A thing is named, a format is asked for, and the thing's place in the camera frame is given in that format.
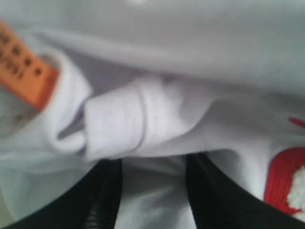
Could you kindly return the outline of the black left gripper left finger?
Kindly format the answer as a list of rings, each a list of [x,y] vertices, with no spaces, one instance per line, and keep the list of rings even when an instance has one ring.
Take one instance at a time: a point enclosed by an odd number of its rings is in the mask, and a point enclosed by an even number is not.
[[[122,197],[122,160],[99,161],[52,203],[10,229],[113,229]]]

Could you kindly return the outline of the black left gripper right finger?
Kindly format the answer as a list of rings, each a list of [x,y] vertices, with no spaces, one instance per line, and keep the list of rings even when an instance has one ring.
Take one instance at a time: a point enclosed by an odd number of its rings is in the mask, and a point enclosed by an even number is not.
[[[305,224],[238,186],[206,154],[186,156],[186,190],[198,229],[303,229]]]

